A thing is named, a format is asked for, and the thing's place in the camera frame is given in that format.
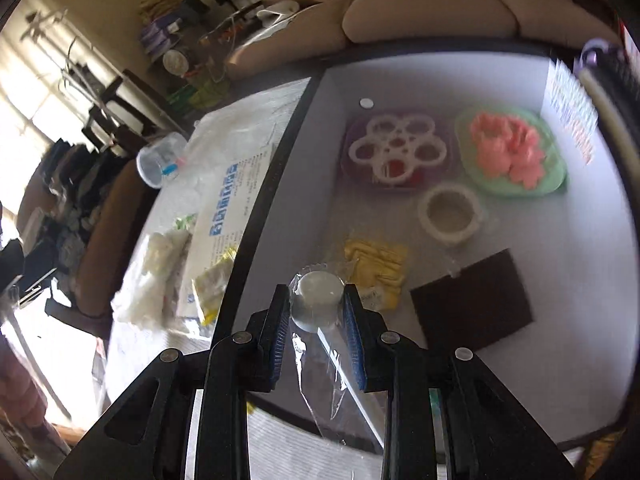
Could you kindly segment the white tape roll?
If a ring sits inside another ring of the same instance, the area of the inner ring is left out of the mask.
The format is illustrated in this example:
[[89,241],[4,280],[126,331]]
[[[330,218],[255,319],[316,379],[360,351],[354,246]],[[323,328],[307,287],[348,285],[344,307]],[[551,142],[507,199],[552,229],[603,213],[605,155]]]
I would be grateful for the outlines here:
[[465,244],[485,219],[480,199],[467,186],[442,182],[429,188],[418,203],[422,229],[437,243],[454,247]]

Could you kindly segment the white flower cutter mould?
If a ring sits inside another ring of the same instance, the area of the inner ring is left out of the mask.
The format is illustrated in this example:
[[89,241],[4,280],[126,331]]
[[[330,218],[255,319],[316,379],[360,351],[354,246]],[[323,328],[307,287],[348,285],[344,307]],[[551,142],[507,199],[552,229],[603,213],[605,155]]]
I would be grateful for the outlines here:
[[364,135],[347,145],[347,157],[367,168],[373,182],[385,186],[407,183],[418,170],[442,166],[447,144],[436,134],[427,114],[382,114],[371,117]]

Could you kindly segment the white blue flat box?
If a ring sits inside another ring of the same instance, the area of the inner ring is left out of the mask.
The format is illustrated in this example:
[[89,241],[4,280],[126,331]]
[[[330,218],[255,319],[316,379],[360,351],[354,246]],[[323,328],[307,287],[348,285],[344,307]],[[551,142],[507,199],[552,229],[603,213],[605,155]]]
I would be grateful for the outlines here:
[[212,266],[231,246],[239,249],[248,218],[269,168],[273,146],[232,162],[219,182],[205,194],[196,217],[191,244],[178,293],[176,315],[196,318],[192,281]]

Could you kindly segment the yellow biscuit packet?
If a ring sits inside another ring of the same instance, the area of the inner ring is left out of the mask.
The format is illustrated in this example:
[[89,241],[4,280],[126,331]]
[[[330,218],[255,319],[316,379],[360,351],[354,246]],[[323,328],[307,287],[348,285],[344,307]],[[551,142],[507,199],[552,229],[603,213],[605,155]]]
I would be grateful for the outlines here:
[[346,240],[347,283],[358,290],[363,305],[373,311],[397,308],[406,280],[408,248],[372,240]]

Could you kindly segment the pink flower moulds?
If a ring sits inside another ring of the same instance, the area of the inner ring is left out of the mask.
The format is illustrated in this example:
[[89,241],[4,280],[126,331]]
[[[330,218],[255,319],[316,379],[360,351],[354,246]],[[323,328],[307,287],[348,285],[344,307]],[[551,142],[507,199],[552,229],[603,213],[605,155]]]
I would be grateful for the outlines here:
[[477,114],[469,125],[476,164],[485,178],[505,177],[526,190],[537,187],[546,175],[546,152],[540,133],[515,115]]

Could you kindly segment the purple plate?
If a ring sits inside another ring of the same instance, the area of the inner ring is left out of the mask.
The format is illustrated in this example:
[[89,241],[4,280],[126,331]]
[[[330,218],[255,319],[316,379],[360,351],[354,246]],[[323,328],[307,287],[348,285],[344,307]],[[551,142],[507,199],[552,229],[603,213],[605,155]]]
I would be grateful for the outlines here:
[[409,192],[453,174],[459,150],[451,131],[433,116],[392,110],[361,116],[347,127],[340,163],[352,182]]

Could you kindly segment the clear plastic cup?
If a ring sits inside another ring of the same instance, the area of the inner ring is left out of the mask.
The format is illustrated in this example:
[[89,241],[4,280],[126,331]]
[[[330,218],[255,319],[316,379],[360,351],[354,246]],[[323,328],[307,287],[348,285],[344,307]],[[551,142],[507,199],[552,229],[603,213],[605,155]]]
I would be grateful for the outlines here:
[[136,157],[137,170],[142,181],[159,190],[174,178],[186,163],[186,138],[178,133],[167,133],[140,150]]

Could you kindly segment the brown sofa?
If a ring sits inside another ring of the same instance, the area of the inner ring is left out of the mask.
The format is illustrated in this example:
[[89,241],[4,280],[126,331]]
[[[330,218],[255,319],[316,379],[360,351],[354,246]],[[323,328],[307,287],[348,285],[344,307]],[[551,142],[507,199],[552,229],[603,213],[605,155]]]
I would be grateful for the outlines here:
[[296,2],[296,13],[236,47],[230,78],[337,54],[356,44],[409,38],[522,38],[581,49],[602,39],[620,44],[604,0],[262,0],[267,9]]

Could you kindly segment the black storage box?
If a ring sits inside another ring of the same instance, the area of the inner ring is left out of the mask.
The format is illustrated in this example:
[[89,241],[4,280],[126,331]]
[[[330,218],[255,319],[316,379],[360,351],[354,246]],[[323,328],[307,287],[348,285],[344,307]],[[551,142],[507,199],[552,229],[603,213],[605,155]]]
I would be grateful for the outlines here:
[[[423,110],[446,131],[472,106],[506,104],[551,128],[567,176],[549,195],[480,193],[485,222],[447,249],[420,227],[419,196],[360,188],[337,175],[348,127],[376,112]],[[546,50],[475,41],[364,49],[312,74],[258,194],[215,328],[222,338],[264,307],[277,284],[330,258],[348,236],[404,243],[419,287],[500,250],[514,259],[533,321],[491,344],[483,361],[559,444],[614,427],[628,413],[639,352],[639,249],[622,177],[585,111],[582,86]]]

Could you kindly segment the black remote control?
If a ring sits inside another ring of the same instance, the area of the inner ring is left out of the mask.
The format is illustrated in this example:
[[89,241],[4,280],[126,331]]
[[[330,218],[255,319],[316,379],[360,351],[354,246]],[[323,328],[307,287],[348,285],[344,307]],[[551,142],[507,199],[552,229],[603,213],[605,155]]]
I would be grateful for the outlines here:
[[639,79],[623,48],[600,38],[589,40],[575,62],[574,74],[590,96],[600,122],[620,130],[622,153],[638,162]]

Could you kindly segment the white plastic bag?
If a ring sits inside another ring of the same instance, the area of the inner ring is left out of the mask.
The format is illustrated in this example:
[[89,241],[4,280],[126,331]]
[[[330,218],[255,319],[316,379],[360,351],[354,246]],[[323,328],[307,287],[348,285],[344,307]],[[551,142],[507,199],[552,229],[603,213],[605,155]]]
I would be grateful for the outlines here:
[[142,330],[160,330],[163,325],[165,294],[190,233],[172,229],[145,237],[134,258],[134,274],[122,282],[114,296],[114,320]]

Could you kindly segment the green plate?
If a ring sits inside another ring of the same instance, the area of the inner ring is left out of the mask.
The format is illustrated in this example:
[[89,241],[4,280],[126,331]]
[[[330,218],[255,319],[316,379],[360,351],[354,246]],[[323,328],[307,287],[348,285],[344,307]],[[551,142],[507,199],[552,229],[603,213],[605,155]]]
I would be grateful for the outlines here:
[[504,104],[468,108],[454,121],[461,165],[483,191],[539,197],[563,184],[566,165],[547,123]]

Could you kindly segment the dark brown pad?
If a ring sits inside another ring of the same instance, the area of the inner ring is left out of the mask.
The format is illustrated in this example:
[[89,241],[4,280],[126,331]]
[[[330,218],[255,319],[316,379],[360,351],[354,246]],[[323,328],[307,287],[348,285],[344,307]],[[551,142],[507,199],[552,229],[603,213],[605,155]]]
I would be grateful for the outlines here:
[[427,348],[477,351],[533,323],[520,272],[502,250],[410,292]]

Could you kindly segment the clear white ball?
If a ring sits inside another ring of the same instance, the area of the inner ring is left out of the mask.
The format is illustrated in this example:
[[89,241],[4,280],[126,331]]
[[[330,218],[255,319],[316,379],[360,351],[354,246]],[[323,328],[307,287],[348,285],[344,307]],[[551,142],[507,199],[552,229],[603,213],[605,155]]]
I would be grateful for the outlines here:
[[375,441],[384,448],[385,414],[372,393],[358,386],[348,345],[341,332],[345,284],[325,266],[307,266],[290,283],[293,323],[304,332],[317,336]]

